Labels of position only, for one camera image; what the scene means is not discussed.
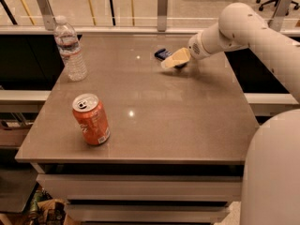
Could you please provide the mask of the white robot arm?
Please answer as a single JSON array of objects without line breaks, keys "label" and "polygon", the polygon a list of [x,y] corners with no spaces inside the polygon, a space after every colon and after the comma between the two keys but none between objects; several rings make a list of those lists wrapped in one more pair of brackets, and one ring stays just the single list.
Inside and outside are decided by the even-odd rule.
[{"label": "white robot arm", "polygon": [[[299,43],[269,27],[250,6],[233,3],[217,23],[191,37],[185,48],[161,66],[182,66],[194,58],[250,49],[287,90],[256,93],[266,104],[291,98],[300,103]],[[281,112],[262,124],[247,150],[242,182],[240,225],[300,225],[300,110]]]}]

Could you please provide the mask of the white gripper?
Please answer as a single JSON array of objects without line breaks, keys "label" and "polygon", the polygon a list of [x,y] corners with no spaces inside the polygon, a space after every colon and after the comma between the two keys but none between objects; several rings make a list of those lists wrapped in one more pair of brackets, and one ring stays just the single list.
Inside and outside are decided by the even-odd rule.
[{"label": "white gripper", "polygon": [[161,62],[161,66],[165,69],[182,66],[190,60],[190,57],[202,60],[210,56],[210,53],[204,48],[202,41],[202,32],[190,38],[187,48],[181,48],[168,56]]}]

